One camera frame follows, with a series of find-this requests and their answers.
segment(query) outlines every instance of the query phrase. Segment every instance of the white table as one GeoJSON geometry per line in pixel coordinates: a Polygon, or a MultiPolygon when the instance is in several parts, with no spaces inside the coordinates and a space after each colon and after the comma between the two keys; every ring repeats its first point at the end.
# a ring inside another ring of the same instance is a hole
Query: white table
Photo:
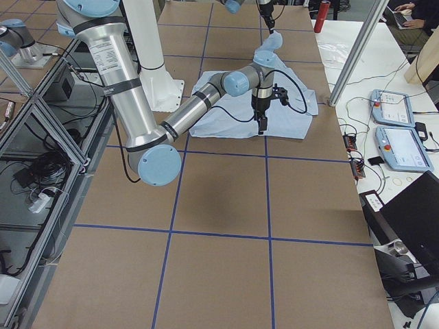
{"type": "MultiPolygon", "coordinates": [[[[347,21],[325,21],[322,32],[316,34],[318,43],[326,43],[332,45],[344,45],[347,48],[351,48],[360,29],[361,22],[347,22],[347,21]]],[[[320,50],[323,62],[329,59],[328,53],[320,50]]],[[[341,69],[336,69],[334,64],[325,65],[325,73],[329,87],[332,89],[340,75],[341,69]]],[[[357,135],[357,146],[359,151],[364,155],[364,158],[372,158],[380,155],[375,141],[375,128],[378,126],[370,118],[370,102],[366,99],[370,99],[370,94],[374,89],[386,89],[396,91],[400,93],[407,93],[408,95],[416,95],[425,92],[425,89],[421,85],[408,84],[404,79],[404,73],[408,69],[405,56],[399,49],[396,41],[393,39],[389,29],[384,23],[379,23],[375,28],[375,31],[366,46],[366,50],[361,56],[349,83],[358,82],[365,77],[375,77],[370,80],[364,80],[357,84],[351,84],[346,86],[342,97],[340,98],[336,110],[337,116],[340,118],[340,124],[346,123],[355,126],[358,132],[365,132],[366,126],[353,121],[348,117],[346,111],[346,104],[354,97],[364,97],[365,99],[355,99],[349,102],[348,109],[351,118],[358,121],[369,124],[370,130],[367,134],[357,135]],[[396,73],[384,76],[397,70],[402,64],[404,66],[396,73]]],[[[427,93],[422,95],[410,97],[412,107],[415,112],[431,112],[436,111],[436,107],[429,98],[427,93]]],[[[427,125],[427,131],[433,132],[433,135],[439,139],[439,115],[437,114],[423,114],[415,115],[415,121],[423,122],[427,125]]],[[[425,142],[425,146],[435,149],[434,142],[431,138],[425,142]]],[[[434,165],[434,174],[439,177],[439,154],[429,154],[430,160],[434,165]]],[[[408,173],[398,172],[390,170],[389,166],[382,164],[384,176],[386,176],[386,184],[380,197],[384,202],[391,200],[396,194],[401,192],[410,183],[420,176],[420,173],[408,173]]],[[[378,170],[377,166],[374,169],[379,175],[382,172],[378,170]]],[[[372,189],[377,190],[380,184],[379,178],[370,169],[365,169],[366,178],[359,180],[357,185],[358,193],[369,191],[372,189]]],[[[389,303],[390,310],[392,312],[395,328],[401,328],[406,321],[412,321],[411,328],[416,328],[422,311],[418,312],[414,320],[406,318],[399,308],[394,303],[389,303]]],[[[434,329],[439,324],[439,304],[433,304],[429,307],[427,314],[423,320],[422,329],[434,329]]]]}

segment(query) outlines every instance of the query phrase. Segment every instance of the red cylinder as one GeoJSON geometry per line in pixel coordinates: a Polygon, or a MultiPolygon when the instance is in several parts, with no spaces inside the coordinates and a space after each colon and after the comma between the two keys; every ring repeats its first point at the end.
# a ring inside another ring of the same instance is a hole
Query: red cylinder
{"type": "Polygon", "coordinates": [[[314,25],[314,32],[320,33],[322,31],[323,22],[325,19],[327,19],[327,14],[329,11],[329,6],[331,5],[331,2],[328,0],[323,0],[320,3],[320,7],[318,10],[318,15],[316,19],[316,24],[314,25]]]}

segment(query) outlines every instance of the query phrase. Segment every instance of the laptop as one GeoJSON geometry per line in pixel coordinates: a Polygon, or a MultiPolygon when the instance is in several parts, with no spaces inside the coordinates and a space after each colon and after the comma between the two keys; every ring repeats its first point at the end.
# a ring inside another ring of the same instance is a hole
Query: laptop
{"type": "Polygon", "coordinates": [[[384,14],[389,22],[395,24],[399,29],[409,29],[409,27],[405,27],[403,24],[413,20],[412,15],[404,16],[400,12],[394,12],[389,6],[385,8],[384,14]]]}

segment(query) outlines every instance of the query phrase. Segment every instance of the white cylindrical object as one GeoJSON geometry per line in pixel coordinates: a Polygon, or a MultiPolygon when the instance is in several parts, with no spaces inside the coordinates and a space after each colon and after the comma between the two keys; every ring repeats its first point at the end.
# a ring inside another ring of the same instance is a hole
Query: white cylindrical object
{"type": "Polygon", "coordinates": [[[140,79],[151,109],[173,112],[180,105],[184,82],[166,71],[152,0],[124,0],[132,39],[136,46],[140,79]]]}

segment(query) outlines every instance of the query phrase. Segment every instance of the keyboard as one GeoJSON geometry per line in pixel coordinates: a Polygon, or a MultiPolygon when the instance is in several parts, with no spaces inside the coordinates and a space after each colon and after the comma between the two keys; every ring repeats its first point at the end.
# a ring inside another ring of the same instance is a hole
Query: keyboard
{"type": "Polygon", "coordinates": [[[395,17],[395,21],[401,26],[404,26],[403,24],[407,22],[407,19],[400,12],[394,12],[393,16],[395,17]]]}

